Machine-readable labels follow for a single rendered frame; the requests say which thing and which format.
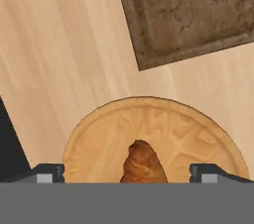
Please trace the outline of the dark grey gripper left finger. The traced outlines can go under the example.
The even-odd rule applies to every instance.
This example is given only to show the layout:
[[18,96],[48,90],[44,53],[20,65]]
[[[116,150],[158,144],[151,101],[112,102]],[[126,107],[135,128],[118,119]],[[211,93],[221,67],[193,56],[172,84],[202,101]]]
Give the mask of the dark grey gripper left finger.
[[39,164],[35,168],[6,179],[19,183],[64,183],[63,164]]

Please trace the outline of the dark brown cutting board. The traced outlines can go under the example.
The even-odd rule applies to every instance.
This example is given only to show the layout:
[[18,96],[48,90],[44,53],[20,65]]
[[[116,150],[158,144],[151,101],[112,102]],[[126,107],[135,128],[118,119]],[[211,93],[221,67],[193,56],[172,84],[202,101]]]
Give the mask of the dark brown cutting board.
[[138,68],[254,42],[254,0],[121,0]]

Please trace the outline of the brown croissant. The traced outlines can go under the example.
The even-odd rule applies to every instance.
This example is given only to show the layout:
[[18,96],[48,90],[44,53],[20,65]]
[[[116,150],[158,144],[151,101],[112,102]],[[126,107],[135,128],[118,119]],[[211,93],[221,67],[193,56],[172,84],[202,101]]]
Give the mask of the brown croissant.
[[149,143],[136,140],[128,148],[128,157],[123,165],[124,183],[167,183],[166,173],[159,158]]

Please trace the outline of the round tan wooden plate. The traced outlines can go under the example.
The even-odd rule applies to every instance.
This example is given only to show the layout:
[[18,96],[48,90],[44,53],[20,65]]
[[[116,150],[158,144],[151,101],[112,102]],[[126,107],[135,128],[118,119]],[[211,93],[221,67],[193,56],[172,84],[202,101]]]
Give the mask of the round tan wooden plate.
[[249,169],[228,134],[207,116],[177,101],[130,97],[105,104],[83,118],[66,144],[67,182],[118,182],[128,148],[150,144],[170,182],[187,182],[191,164],[216,164],[247,178]]

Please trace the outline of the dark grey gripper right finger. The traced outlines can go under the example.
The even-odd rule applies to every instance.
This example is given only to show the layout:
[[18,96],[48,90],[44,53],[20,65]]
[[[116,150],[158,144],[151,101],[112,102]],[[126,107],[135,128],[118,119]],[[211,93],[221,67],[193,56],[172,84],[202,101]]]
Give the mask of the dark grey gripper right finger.
[[242,176],[226,172],[216,164],[190,164],[190,182],[194,183],[251,183]]

